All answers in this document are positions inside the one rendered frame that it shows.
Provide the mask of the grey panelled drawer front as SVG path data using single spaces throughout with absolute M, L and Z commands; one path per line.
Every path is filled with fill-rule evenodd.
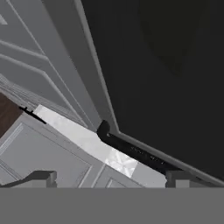
M 143 188 L 143 186 L 112 167 L 105 165 L 94 184 L 94 188 Z

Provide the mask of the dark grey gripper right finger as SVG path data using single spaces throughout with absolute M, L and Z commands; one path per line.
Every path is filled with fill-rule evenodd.
M 165 174 L 166 188 L 215 188 L 216 185 L 206 182 L 185 171 L 168 171 Z

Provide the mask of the black microwave door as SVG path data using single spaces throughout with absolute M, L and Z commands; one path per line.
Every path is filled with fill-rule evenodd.
M 110 133 L 224 186 L 224 0 L 77 0 Z

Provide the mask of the grey panelled base cupboard door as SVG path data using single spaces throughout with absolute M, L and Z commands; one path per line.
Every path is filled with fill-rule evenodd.
M 27 115 L 21 115 L 0 137 L 0 184 L 34 171 L 55 171 L 58 187 L 93 187 L 103 168 L 103 162 Z

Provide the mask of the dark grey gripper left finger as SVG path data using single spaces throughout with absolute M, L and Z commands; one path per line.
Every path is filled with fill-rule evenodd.
M 56 179 L 56 171 L 33 171 L 25 178 L 0 185 L 0 188 L 54 188 Z

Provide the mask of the grey panelled wall cupboard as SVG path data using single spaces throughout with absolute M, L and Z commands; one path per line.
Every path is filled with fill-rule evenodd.
M 0 89 L 95 131 L 101 118 L 41 0 L 0 0 Z

